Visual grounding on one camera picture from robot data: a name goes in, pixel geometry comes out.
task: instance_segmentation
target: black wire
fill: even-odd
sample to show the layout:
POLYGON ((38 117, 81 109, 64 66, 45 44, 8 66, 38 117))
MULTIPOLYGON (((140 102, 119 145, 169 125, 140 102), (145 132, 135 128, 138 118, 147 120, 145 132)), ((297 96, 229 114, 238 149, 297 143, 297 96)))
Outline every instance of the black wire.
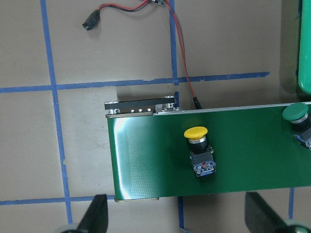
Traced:
POLYGON ((119 6, 115 6, 115 5, 112 5, 112 4, 108 4, 106 6, 104 6, 103 8, 105 7, 112 7, 112 8, 116 8, 118 10, 121 10, 121 11, 126 11, 126 12, 136 12, 136 11, 139 11, 141 10, 142 8, 144 8, 146 5, 148 5, 149 3, 151 2, 151 0, 149 0, 148 2, 146 2, 144 5, 142 5, 141 7, 137 8, 137 9, 133 9, 133 10, 128 10, 128 9, 125 9, 125 8, 122 8, 122 7, 119 7, 119 6))

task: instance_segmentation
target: terminal block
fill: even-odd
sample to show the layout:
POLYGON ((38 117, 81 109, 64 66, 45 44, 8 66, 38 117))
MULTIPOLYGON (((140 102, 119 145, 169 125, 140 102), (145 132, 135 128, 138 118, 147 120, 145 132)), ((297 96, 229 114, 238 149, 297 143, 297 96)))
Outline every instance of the terminal block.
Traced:
POLYGON ((190 159, 193 170, 197 177, 209 175, 216 172, 216 163, 213 159, 213 148, 208 146, 206 152, 195 154, 190 151, 190 159))

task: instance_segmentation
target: black connector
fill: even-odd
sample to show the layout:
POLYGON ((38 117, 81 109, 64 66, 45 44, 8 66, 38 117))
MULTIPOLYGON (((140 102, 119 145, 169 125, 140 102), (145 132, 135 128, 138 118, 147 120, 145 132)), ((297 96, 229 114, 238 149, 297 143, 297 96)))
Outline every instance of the black connector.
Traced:
POLYGON ((198 101, 197 97, 193 97, 193 102, 195 105, 195 109, 202 109, 200 102, 198 101))
POLYGON ((82 24, 82 26, 88 31, 92 30, 94 26, 98 24, 99 20, 101 20, 100 11, 95 10, 92 14, 89 15, 89 17, 87 17, 86 21, 84 22, 84 24, 82 24))

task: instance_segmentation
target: green container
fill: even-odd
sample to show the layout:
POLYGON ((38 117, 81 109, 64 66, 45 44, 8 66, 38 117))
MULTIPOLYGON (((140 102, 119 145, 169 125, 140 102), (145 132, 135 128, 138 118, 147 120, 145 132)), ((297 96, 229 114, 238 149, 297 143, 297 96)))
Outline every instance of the green container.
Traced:
POLYGON ((311 94, 311 0, 303 0, 299 57, 300 88, 311 94))

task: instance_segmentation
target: metal edge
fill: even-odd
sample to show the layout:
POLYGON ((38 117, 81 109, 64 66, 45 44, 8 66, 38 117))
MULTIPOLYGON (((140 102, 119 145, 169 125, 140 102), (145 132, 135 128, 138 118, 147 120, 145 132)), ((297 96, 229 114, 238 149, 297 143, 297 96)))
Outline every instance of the metal edge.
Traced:
POLYGON ((195 113, 210 113, 210 112, 223 112, 223 111, 234 111, 234 110, 247 110, 247 109, 258 109, 258 108, 270 108, 270 107, 286 107, 293 103, 282 103, 282 104, 267 104, 267 105, 252 105, 242 107, 226 107, 226 108, 210 108, 210 109, 198 109, 198 110, 180 110, 175 112, 161 112, 156 113, 154 116, 162 115, 177 115, 177 114, 195 114, 195 113))
POLYGON ((153 114, 154 114, 153 112, 106 114, 106 118, 144 117, 144 116, 152 116, 153 114))
POLYGON ((159 198, 145 198, 145 199, 131 199, 131 200, 115 199, 115 202, 116 203, 128 203, 128 202, 140 202, 140 201, 151 201, 151 200, 159 200, 159 198))

